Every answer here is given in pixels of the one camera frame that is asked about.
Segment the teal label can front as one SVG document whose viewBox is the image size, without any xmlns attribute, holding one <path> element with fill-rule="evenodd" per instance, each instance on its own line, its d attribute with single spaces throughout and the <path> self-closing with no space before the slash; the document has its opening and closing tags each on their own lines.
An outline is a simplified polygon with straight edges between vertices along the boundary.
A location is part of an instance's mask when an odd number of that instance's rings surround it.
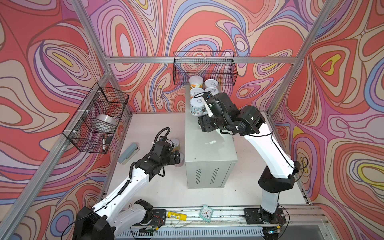
<svg viewBox="0 0 384 240">
<path fill-rule="evenodd" d="M 215 87 L 208 87 L 205 89 L 205 92 L 211 93 L 214 96 L 214 95 L 220 93 L 220 90 L 218 88 L 215 88 Z"/>
</svg>

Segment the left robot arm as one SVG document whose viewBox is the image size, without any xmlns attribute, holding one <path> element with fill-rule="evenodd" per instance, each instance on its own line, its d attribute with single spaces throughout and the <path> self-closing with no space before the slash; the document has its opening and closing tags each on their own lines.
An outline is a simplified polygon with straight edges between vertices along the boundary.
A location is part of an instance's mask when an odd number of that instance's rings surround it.
<svg viewBox="0 0 384 240">
<path fill-rule="evenodd" d="M 154 226 L 153 206 L 140 199 L 124 211 L 133 196 L 154 176 L 165 176 L 165 166 L 179 164 L 174 143 L 161 138 L 142 159 L 132 163 L 129 176 L 93 207 L 82 208 L 74 221 L 74 240 L 114 240 L 128 228 L 139 224 Z"/>
</svg>

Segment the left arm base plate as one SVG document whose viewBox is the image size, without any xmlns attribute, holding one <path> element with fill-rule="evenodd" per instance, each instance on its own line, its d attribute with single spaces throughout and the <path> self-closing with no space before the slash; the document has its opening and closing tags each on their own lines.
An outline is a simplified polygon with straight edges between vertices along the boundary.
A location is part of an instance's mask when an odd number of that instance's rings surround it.
<svg viewBox="0 0 384 240">
<path fill-rule="evenodd" d="M 146 216 L 140 224 L 142 226 L 161 227 L 166 223 L 167 210 L 165 209 L 154 209 L 152 214 Z"/>
</svg>

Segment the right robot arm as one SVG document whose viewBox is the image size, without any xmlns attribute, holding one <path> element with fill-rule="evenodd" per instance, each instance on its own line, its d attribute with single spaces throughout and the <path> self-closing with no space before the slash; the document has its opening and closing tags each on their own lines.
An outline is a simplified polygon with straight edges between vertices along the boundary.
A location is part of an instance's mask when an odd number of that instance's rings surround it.
<svg viewBox="0 0 384 240">
<path fill-rule="evenodd" d="M 206 111 L 198 119 L 203 132 L 240 135 L 256 149 L 266 163 L 258 180 L 263 190 L 258 217 L 262 223 L 273 223 L 278 212 L 280 193 L 293 188 L 295 175 L 301 164 L 291 160 L 284 152 L 257 107 L 245 106 L 238 109 L 226 93 L 213 95 L 208 92 L 198 94 L 195 99 L 204 104 Z"/>
</svg>

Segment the pink flower label can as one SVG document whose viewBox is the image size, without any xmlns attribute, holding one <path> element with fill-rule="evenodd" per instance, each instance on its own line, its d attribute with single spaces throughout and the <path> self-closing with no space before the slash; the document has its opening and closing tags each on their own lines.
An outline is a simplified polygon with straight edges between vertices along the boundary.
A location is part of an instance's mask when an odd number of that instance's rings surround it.
<svg viewBox="0 0 384 240">
<path fill-rule="evenodd" d="M 204 81 L 204 86 L 206 88 L 218 88 L 219 82 L 215 79 L 208 79 Z"/>
</svg>

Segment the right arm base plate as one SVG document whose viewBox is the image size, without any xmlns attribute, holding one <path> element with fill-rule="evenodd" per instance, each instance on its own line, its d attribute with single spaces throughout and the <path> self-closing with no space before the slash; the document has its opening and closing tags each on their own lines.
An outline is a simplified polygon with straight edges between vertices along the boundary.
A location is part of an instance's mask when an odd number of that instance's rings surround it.
<svg viewBox="0 0 384 240">
<path fill-rule="evenodd" d="M 261 207 L 245 208 L 244 217 L 246 219 L 247 224 L 249 225 L 284 225 L 287 223 L 282 208 L 277 208 L 277 210 L 273 214 L 263 210 Z"/>
</svg>

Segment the orange label can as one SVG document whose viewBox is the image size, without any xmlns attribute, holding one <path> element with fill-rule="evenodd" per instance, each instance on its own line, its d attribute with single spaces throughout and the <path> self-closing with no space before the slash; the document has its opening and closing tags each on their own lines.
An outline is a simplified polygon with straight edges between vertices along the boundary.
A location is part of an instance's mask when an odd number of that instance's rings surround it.
<svg viewBox="0 0 384 240">
<path fill-rule="evenodd" d="M 193 88 L 202 88 L 204 84 L 204 79 L 201 76 L 191 76 L 189 78 L 190 89 Z"/>
</svg>

